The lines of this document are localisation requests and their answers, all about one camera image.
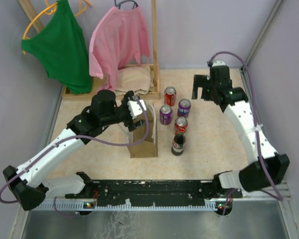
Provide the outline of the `red cola can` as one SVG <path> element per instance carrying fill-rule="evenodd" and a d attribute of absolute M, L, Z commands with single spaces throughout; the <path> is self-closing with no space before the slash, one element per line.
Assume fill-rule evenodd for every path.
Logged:
<path fill-rule="evenodd" d="M 185 117 L 178 117 L 174 121 L 174 134 L 177 134 L 179 132 L 185 133 L 188 126 L 188 121 Z"/>
<path fill-rule="evenodd" d="M 169 106 L 174 106 L 176 101 L 176 89 L 169 86 L 164 91 L 164 103 Z"/>

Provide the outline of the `brown burlap canvas bag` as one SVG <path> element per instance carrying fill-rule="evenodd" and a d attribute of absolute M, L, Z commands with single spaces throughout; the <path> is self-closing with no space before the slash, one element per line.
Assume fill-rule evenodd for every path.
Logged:
<path fill-rule="evenodd" d="M 158 142 L 157 142 L 157 117 L 153 103 L 147 103 L 146 111 L 149 125 L 141 126 L 129 132 L 128 129 L 120 124 L 121 129 L 127 135 L 128 143 L 136 143 L 140 141 L 146 134 L 148 128 L 148 134 L 146 138 L 139 144 L 128 146 L 130 158 L 153 158 L 158 157 Z"/>

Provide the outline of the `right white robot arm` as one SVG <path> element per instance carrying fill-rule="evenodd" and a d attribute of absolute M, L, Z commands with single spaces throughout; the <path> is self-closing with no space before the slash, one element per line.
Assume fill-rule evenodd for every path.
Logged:
<path fill-rule="evenodd" d="M 225 171 L 214 175 L 212 193 L 224 197 L 232 189 L 247 192 L 282 182 L 290 160 L 286 154 L 279 154 L 269 143 L 262 127 L 254 121 L 249 98 L 241 87 L 233 87 L 229 67 L 223 62 L 214 62 L 209 75 L 195 74 L 192 99 L 213 101 L 231 121 L 245 150 L 248 166 L 236 171 Z"/>

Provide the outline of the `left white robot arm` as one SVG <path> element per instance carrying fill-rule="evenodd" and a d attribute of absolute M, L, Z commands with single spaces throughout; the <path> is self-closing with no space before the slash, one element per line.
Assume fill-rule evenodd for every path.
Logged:
<path fill-rule="evenodd" d="M 0 202 L 5 203 L 1 197 L 5 188 L 10 189 L 15 202 L 25 211 L 38 207 L 46 198 L 86 199 L 91 196 L 94 183 L 84 172 L 52 180 L 46 177 L 67 156 L 87 143 L 105 143 L 97 137 L 111 125 L 123 123 L 129 131 L 146 125 L 146 131 L 149 131 L 148 118 L 134 121 L 140 115 L 146 117 L 146 111 L 145 101 L 133 91 L 127 92 L 117 105 L 114 92 L 100 90 L 92 97 L 91 104 L 75 116 L 54 141 L 27 162 L 3 170 L 6 183 L 0 190 Z"/>

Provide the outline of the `purple soda can right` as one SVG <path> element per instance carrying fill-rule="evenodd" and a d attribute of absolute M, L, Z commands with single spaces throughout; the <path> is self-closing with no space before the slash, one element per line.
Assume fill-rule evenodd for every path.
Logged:
<path fill-rule="evenodd" d="M 191 102 L 189 99 L 181 99 L 178 103 L 177 116 L 188 118 L 191 109 Z"/>

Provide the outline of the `cream folded cloth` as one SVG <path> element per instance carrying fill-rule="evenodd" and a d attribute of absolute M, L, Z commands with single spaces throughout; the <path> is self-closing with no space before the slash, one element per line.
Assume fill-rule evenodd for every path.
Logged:
<path fill-rule="evenodd" d="M 116 95 L 124 95 L 128 91 L 145 95 L 154 89 L 150 66 L 134 66 L 118 71 Z"/>

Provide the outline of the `purple soda can left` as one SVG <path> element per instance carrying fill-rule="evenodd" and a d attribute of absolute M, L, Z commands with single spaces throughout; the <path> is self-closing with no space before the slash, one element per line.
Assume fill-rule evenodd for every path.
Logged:
<path fill-rule="evenodd" d="M 159 120 L 162 125 L 169 125 L 172 119 L 172 108 L 169 105 L 163 105 L 159 109 Z"/>

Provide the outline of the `red cola can front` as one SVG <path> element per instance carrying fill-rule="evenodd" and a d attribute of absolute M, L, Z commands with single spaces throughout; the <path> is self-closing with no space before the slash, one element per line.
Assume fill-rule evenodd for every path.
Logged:
<path fill-rule="evenodd" d="M 185 133 L 188 126 L 188 121 L 185 117 L 178 117 L 174 121 L 174 134 L 177 134 L 179 132 Z"/>

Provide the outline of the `dark cola bottle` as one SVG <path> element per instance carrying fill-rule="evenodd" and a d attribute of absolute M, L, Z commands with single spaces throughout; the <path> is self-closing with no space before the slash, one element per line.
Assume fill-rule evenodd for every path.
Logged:
<path fill-rule="evenodd" d="M 178 132 L 172 141 L 171 152 L 175 156 L 180 156 L 184 152 L 186 143 L 185 132 Z"/>

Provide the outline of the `pink t-shirt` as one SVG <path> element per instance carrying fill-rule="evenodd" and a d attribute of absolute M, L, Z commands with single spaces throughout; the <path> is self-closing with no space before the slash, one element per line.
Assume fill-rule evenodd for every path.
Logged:
<path fill-rule="evenodd" d="M 89 44 L 89 74 L 106 78 L 101 90 L 115 90 L 118 70 L 131 60 L 150 57 L 148 27 L 141 8 L 124 11 L 113 6 L 93 31 Z"/>

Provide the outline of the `green tank top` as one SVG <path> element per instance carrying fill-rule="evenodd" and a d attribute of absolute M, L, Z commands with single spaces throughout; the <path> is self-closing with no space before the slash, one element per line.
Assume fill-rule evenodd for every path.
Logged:
<path fill-rule="evenodd" d="M 59 81 L 72 93 L 89 93 L 93 83 L 83 30 L 67 0 L 58 0 L 51 7 L 56 7 L 56 11 L 42 31 L 27 37 L 38 15 L 26 28 L 21 40 L 22 52 L 32 54 L 48 78 Z"/>

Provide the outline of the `grey clothes hanger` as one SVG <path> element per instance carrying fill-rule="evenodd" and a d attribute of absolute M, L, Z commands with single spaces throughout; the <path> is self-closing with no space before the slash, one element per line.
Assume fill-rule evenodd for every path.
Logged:
<path fill-rule="evenodd" d="M 123 9 L 125 5 L 130 6 L 132 9 L 139 6 L 135 0 L 114 0 L 114 6 L 118 9 Z"/>

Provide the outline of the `yellow clothes hanger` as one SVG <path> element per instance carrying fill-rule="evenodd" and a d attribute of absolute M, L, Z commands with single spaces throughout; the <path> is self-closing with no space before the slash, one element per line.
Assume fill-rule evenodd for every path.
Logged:
<path fill-rule="evenodd" d="M 25 28 L 21 38 L 21 51 L 36 56 L 39 52 L 63 52 L 63 47 L 86 51 L 81 15 L 94 8 L 91 0 L 79 0 L 72 10 L 72 1 L 45 1 L 46 7 L 37 13 Z"/>

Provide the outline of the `wooden clothes rack frame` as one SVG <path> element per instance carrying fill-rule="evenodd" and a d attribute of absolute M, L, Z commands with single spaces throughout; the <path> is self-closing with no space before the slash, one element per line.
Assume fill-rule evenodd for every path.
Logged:
<path fill-rule="evenodd" d="M 19 5 L 23 9 L 25 15 L 30 20 L 30 24 L 27 26 L 27 28 L 24 31 L 24 34 L 22 36 L 23 40 L 28 39 L 27 33 L 30 30 L 31 27 L 33 27 L 37 33 L 41 32 L 44 29 L 44 26 L 39 20 L 39 18 L 45 14 L 47 11 L 52 10 L 49 14 L 53 14 L 56 11 L 56 5 L 57 3 L 49 4 L 48 1 L 45 2 L 46 8 L 41 11 L 40 13 L 37 13 L 34 6 L 32 5 L 31 1 L 29 0 L 20 0 Z M 148 66 L 151 70 L 151 78 L 153 79 L 153 87 L 152 89 L 147 93 L 143 95 L 143 98 L 146 100 L 158 100 L 160 99 L 160 67 L 157 61 L 157 33 L 156 33 L 156 1 L 151 1 L 151 28 L 152 28 L 152 56 L 153 56 L 153 63 L 151 64 L 142 64 L 143 66 Z M 101 79 L 99 78 L 93 78 L 93 88 L 92 92 L 86 93 L 86 94 L 78 94 L 75 95 L 71 93 L 67 87 L 63 87 L 61 90 L 61 96 L 63 100 L 66 101 L 84 101 L 89 100 L 92 98 L 93 93 L 98 89 L 98 87 L 101 85 Z"/>

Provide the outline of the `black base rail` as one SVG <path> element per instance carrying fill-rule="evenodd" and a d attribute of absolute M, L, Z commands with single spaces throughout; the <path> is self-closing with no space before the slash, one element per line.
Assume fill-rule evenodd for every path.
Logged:
<path fill-rule="evenodd" d="M 99 180 L 89 181 L 80 193 L 67 199 L 94 199 L 98 206 L 119 206 L 129 200 L 134 207 L 204 206 L 205 200 L 226 198 L 231 189 L 220 189 L 203 180 Z"/>

